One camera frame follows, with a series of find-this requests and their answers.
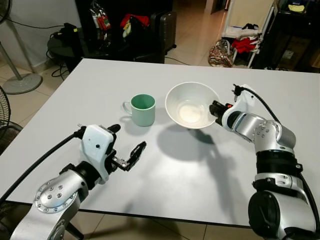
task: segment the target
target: red cloth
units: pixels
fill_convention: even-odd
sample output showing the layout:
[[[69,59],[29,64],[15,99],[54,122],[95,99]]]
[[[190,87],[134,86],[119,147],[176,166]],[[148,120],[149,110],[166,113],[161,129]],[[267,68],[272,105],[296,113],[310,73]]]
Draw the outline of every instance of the red cloth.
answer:
[[[127,14],[124,16],[122,22],[120,23],[120,27],[121,27],[121,28],[124,28],[124,27],[125,27],[126,23],[128,22],[128,20],[130,19],[131,16],[134,16],[134,17],[136,17],[137,19],[139,19],[139,21],[140,21],[143,25],[145,25],[146,27],[149,26],[149,24],[150,24],[150,19],[149,19],[149,17],[147,17],[147,16],[138,16],[138,15],[133,15],[133,14],[127,13]]]
[[[232,47],[233,48],[236,48],[236,50],[242,54],[244,52],[246,53],[249,53],[251,50],[255,49],[256,48],[256,44],[251,44],[253,42],[256,42],[257,40],[254,39],[254,40],[250,40],[250,38],[245,38],[245,39],[242,39],[242,40],[237,40],[235,39],[232,43]]]

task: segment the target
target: fan base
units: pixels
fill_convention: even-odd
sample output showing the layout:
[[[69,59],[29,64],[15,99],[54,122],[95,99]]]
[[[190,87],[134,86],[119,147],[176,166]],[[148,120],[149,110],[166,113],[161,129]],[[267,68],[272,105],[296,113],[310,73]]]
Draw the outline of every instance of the fan base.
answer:
[[[22,80],[15,76],[7,80],[2,86],[4,92],[10,95],[24,94],[35,90],[42,83],[42,77],[38,74],[22,74],[21,77]]]

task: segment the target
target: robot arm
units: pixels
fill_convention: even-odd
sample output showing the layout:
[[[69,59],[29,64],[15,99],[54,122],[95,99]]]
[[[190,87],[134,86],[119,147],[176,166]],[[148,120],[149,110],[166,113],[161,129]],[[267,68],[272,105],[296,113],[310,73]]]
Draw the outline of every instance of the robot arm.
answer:
[[[320,239],[316,204],[294,154],[296,137],[276,120],[251,113],[255,95],[235,86],[234,105],[214,101],[210,113],[216,123],[254,144],[256,193],[248,205],[249,224],[265,239]]]
[[[146,142],[131,152],[128,161],[113,149],[120,125],[109,128],[89,125],[81,137],[86,156],[77,166],[67,165],[60,175],[40,186],[28,214],[14,230],[11,240],[62,240],[69,221],[95,185],[104,184],[117,168],[129,171],[139,160]]]

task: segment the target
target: black cable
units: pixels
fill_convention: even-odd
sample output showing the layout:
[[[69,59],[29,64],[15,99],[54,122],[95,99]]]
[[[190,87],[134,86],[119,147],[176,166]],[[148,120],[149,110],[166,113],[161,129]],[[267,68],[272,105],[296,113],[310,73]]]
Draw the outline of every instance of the black cable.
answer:
[[[310,202],[310,207],[312,209],[314,218],[315,218],[315,230],[316,231],[320,231],[320,219],[319,219],[319,213],[318,213],[318,209],[317,209],[317,204],[315,201],[315,198],[307,184],[307,181],[305,180],[304,176],[300,173],[299,178],[302,181],[303,184],[303,190],[307,196],[307,198],[309,199]]]
[[[62,70],[63,68],[66,68],[66,67],[67,67],[67,66],[62,66],[62,67],[58,68],[57,70],[54,70],[54,71],[51,73],[51,77],[53,77],[53,78],[59,78],[59,77],[61,77],[61,75],[65,74],[66,72],[69,72],[69,70],[65,70],[64,72],[61,73],[61,70]]]
[[[49,50],[47,50],[46,53],[45,53],[46,57],[47,57],[48,59],[50,59],[55,65],[58,65],[59,67],[61,67],[62,65],[59,64],[59,63],[57,63],[57,62],[55,62],[55,60],[54,60],[52,57],[50,57],[50,56],[48,55],[48,53],[49,53]]]
[[[185,63],[185,62],[180,61],[180,60],[178,60],[178,59],[175,59],[175,58],[173,58],[173,57],[165,56],[164,58],[166,58],[166,59],[171,59],[171,60],[175,60],[175,61],[177,61],[177,62],[179,62],[179,63],[181,63],[181,64],[191,66],[191,64]]]
[[[33,28],[33,29],[53,29],[53,28],[60,28],[60,27],[64,27],[64,25],[55,25],[55,26],[47,26],[47,27],[41,27],[41,26],[31,26],[31,25],[28,25],[28,24],[24,24],[24,23],[20,23],[20,22],[17,22],[17,21],[14,21],[14,20],[11,20],[9,18],[7,18],[6,20],[14,23],[14,24],[18,24],[18,25],[21,25],[21,26],[25,26],[25,27],[28,27],[28,28]]]
[[[270,115],[273,117],[273,119],[278,122],[279,124],[280,121],[279,119],[277,118],[277,116],[274,114],[274,112],[271,110],[271,108],[268,106],[268,104],[262,99],[262,97],[260,97],[257,93],[255,93],[254,91],[252,91],[251,89],[249,88],[246,88],[246,87],[242,87],[242,86],[239,86],[239,85],[235,85],[235,89],[234,89],[234,94],[239,96],[240,93],[243,91],[243,90],[246,90],[247,92],[253,94],[262,104],[263,106],[267,109],[267,111],[270,113]]]
[[[4,195],[0,198],[0,206],[5,202],[5,200],[9,197],[9,195],[19,186],[19,184],[39,165],[41,164],[47,157],[49,157],[52,153],[54,153],[57,149],[61,148],[64,144],[69,142],[71,139],[77,137],[76,132],[66,137],[64,140],[59,142],[49,151],[47,151],[42,157],[40,157],[36,162],[34,162],[15,182],[10,186],[10,188],[4,193]]]

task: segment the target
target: suitcase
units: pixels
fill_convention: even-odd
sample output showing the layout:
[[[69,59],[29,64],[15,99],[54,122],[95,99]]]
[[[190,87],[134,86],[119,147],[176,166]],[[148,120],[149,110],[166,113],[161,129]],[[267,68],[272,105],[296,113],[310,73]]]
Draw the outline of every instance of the suitcase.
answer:
[[[159,24],[159,37],[163,41],[163,48],[165,54],[172,49],[176,48],[176,24],[177,13],[170,11],[160,17]]]
[[[159,36],[160,18],[166,13],[168,13],[168,11],[158,11],[150,17],[150,28],[157,36]]]

